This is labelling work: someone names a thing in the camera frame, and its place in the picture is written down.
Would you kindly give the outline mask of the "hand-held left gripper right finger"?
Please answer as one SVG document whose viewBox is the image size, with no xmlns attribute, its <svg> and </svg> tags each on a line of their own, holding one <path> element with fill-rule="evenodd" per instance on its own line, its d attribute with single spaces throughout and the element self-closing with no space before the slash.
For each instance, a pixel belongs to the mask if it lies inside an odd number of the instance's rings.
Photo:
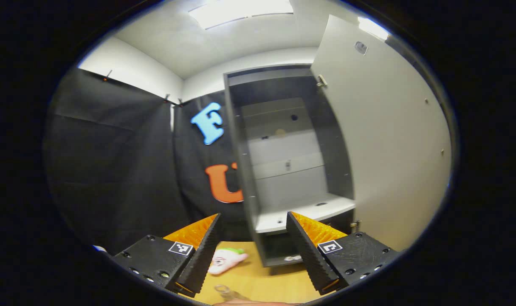
<svg viewBox="0 0 516 306">
<path fill-rule="evenodd" d="M 286 229 L 320 295 L 359 285 L 401 255 L 365 232 L 345 234 L 293 211 Z"/>
</svg>

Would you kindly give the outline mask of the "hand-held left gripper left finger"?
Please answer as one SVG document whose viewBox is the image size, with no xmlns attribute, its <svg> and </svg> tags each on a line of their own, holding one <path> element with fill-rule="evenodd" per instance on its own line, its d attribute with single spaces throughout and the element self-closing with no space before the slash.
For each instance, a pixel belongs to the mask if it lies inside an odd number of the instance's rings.
<svg viewBox="0 0 516 306">
<path fill-rule="evenodd" d="M 146 235 L 113 259 L 147 283 L 194 298 L 201 292 L 220 241 L 219 219 L 217 213 L 164 237 Z"/>
</svg>

